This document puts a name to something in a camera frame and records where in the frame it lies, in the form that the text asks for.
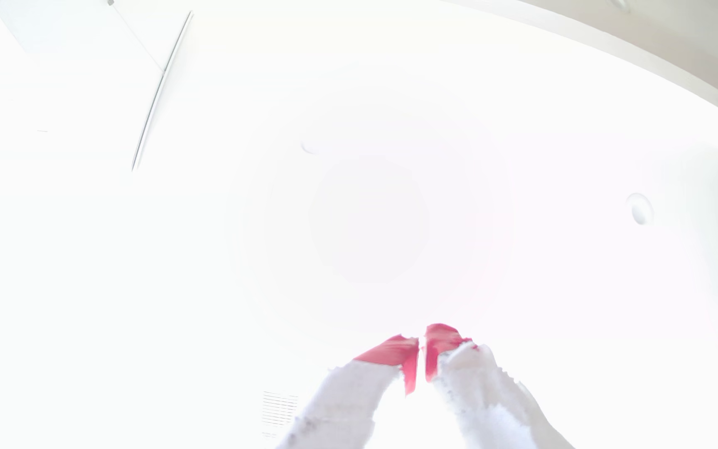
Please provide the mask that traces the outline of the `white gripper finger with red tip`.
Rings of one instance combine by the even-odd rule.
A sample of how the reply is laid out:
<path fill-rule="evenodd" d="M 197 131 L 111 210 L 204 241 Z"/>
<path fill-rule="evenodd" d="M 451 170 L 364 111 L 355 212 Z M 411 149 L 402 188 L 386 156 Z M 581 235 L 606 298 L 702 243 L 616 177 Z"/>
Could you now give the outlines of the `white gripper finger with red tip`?
<path fill-rule="evenodd" d="M 396 335 L 331 369 L 277 448 L 364 448 L 390 386 L 402 379 L 405 396 L 415 391 L 419 354 L 418 338 Z"/>
<path fill-rule="evenodd" d="M 487 345 L 444 323 L 427 326 L 424 337 L 426 381 L 455 417 L 467 448 L 573 447 Z"/>

